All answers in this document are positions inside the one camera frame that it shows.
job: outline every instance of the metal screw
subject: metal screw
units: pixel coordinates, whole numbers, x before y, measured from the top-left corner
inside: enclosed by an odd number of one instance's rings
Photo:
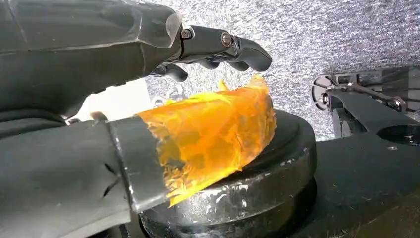
[[[387,147],[388,150],[398,150],[397,146],[389,146]]]
[[[181,38],[182,39],[190,39],[193,36],[190,30],[185,29],[181,31]]]
[[[399,111],[399,112],[405,112],[406,111],[407,104],[402,98],[400,98],[398,96],[394,97],[394,102],[395,102],[397,111]]]
[[[328,95],[326,93],[323,93],[322,94],[322,103],[328,104],[328,102],[329,102]]]
[[[225,47],[229,47],[232,44],[232,37],[227,32],[223,32],[220,36],[222,40],[222,44]]]
[[[78,123],[78,122],[81,122],[81,120],[78,118],[72,118],[67,121],[67,123],[69,124]]]

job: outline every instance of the orange tape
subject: orange tape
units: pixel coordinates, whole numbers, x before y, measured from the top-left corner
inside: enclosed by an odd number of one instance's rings
[[[276,128],[261,76],[233,91],[204,93],[137,115],[159,139],[171,206],[241,171],[269,144]]]

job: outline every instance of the black mechanical arm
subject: black mechanical arm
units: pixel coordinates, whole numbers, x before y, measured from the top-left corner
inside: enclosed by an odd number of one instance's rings
[[[175,63],[268,69],[257,43],[135,1],[0,1],[0,237],[87,237],[166,201],[139,117],[66,125],[90,94]]]

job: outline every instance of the gray textured wall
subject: gray textured wall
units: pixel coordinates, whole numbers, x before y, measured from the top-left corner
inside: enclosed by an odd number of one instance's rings
[[[273,57],[264,72],[275,107],[303,117],[318,140],[333,137],[330,117],[312,105],[318,74],[416,64],[420,57],[420,0],[155,0],[184,16],[184,24],[220,28],[260,43]],[[226,65],[190,73],[186,94],[243,85],[255,72]],[[150,95],[170,79],[147,78]]]

